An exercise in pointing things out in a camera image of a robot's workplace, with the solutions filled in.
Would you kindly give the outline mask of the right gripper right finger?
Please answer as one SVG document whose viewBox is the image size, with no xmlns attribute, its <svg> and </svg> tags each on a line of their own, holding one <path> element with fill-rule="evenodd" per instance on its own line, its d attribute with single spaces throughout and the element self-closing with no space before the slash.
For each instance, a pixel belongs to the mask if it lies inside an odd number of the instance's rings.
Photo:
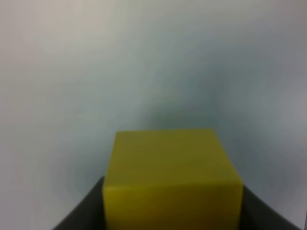
<svg viewBox="0 0 307 230">
<path fill-rule="evenodd" d="M 246 186 L 239 223 L 240 230 L 299 230 L 290 221 L 265 204 Z"/>
</svg>

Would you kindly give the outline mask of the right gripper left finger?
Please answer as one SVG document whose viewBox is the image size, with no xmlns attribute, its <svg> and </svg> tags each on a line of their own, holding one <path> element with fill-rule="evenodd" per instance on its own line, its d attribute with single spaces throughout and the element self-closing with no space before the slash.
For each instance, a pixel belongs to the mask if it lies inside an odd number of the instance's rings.
<svg viewBox="0 0 307 230">
<path fill-rule="evenodd" d="M 105 230 L 103 183 L 104 177 L 101 177 L 85 198 L 54 229 Z"/>
</svg>

